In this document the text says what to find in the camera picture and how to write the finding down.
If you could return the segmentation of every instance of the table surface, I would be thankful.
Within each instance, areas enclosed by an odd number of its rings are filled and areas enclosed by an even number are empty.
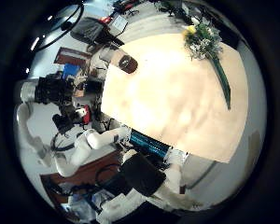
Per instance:
[[[231,87],[231,110],[214,67],[189,56],[180,34],[154,35],[121,46],[138,61],[127,74],[110,64],[102,111],[193,155],[229,162],[248,109],[245,69],[238,51],[221,44],[220,62]]]

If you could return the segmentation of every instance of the dark cup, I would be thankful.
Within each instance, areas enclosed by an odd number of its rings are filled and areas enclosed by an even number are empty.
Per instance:
[[[119,68],[126,73],[133,73],[138,66],[138,62],[130,55],[124,55],[119,60]]]

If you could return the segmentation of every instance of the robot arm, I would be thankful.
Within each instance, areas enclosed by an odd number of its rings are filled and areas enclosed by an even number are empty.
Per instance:
[[[130,129],[126,126],[101,134],[94,129],[88,129],[75,141],[75,151],[69,161],[66,160],[63,153],[56,153],[54,160],[58,173],[64,177],[73,175],[89,158],[93,150],[128,138],[130,132]]]
[[[37,155],[39,161],[44,166],[50,167],[51,157],[49,153],[49,147],[43,144],[39,136],[32,137],[28,130],[27,120],[30,118],[30,115],[31,111],[28,104],[23,103],[19,105],[17,110],[17,121],[20,140]]]
[[[164,208],[166,205],[173,209],[190,210],[193,206],[201,205],[193,197],[179,194],[180,168],[182,154],[179,150],[171,151],[167,162],[170,167],[162,173],[148,164],[148,161],[136,151],[130,150],[123,158],[121,171],[128,183],[147,197],[147,201]]]

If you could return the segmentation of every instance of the black cable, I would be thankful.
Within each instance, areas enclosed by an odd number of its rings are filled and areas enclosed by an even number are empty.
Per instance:
[[[59,134],[60,134],[60,133],[56,133],[56,134],[53,136],[52,140],[50,141],[50,148],[51,148],[52,151],[59,151],[59,152],[61,152],[61,151],[67,151],[67,150],[69,150],[69,149],[72,149],[72,148],[75,146],[75,144],[72,143],[72,144],[69,144],[69,145],[66,146],[66,147],[56,147],[56,140],[57,140],[57,137],[58,137]]]
[[[39,52],[40,50],[45,49],[45,48],[51,46],[51,45],[54,44],[56,41],[58,41],[59,39],[61,39],[64,35],[66,35],[68,32],[70,32],[70,31],[77,25],[77,23],[80,21],[82,15],[83,15],[83,12],[84,12],[83,3],[81,3],[80,1],[78,1],[77,4],[78,4],[78,7],[80,8],[80,13],[79,13],[79,15],[78,15],[78,17],[77,17],[77,20],[76,20],[66,31],[64,31],[62,34],[60,34],[59,36],[57,36],[54,40],[52,40],[51,42],[49,42],[48,44],[44,45],[44,46],[41,47],[41,48],[34,49],[34,50],[33,50],[34,53],[37,53],[37,52]]]
[[[56,28],[50,30],[49,32],[53,32],[53,31],[56,31],[58,30],[59,28],[61,28],[66,22],[68,22],[70,19],[72,19],[73,16],[75,16],[75,14],[77,13],[79,9],[79,6],[77,6],[76,10],[69,16],[69,18],[67,18],[62,24],[60,24],[59,26],[57,26]]]
[[[99,176],[100,176],[100,174],[101,174],[102,172],[104,172],[104,171],[107,171],[107,170],[113,171],[113,170],[111,170],[111,169],[109,168],[109,167],[112,167],[112,166],[120,167],[120,164],[118,164],[118,163],[111,163],[111,164],[108,164],[108,165],[106,165],[106,166],[103,166],[101,169],[99,169],[99,170],[96,172],[94,180],[95,180],[95,184],[96,184],[97,186],[99,186],[99,187],[101,187],[101,188],[103,188],[103,187],[105,186],[105,184],[102,184],[102,183],[99,182]]]

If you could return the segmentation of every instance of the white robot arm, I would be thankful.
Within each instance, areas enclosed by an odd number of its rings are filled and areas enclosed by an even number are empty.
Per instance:
[[[64,177],[73,175],[84,164],[93,150],[98,150],[111,143],[117,143],[131,134],[131,129],[122,126],[99,134],[88,129],[75,141],[75,151],[69,161],[63,153],[56,153],[54,160],[58,173]]]
[[[28,127],[27,120],[31,116],[31,110],[28,104],[23,103],[17,109],[17,122],[19,128],[20,141],[28,146],[34,153],[36,153],[38,160],[46,167],[50,167],[51,156],[49,146],[45,146],[40,137],[32,137]]]

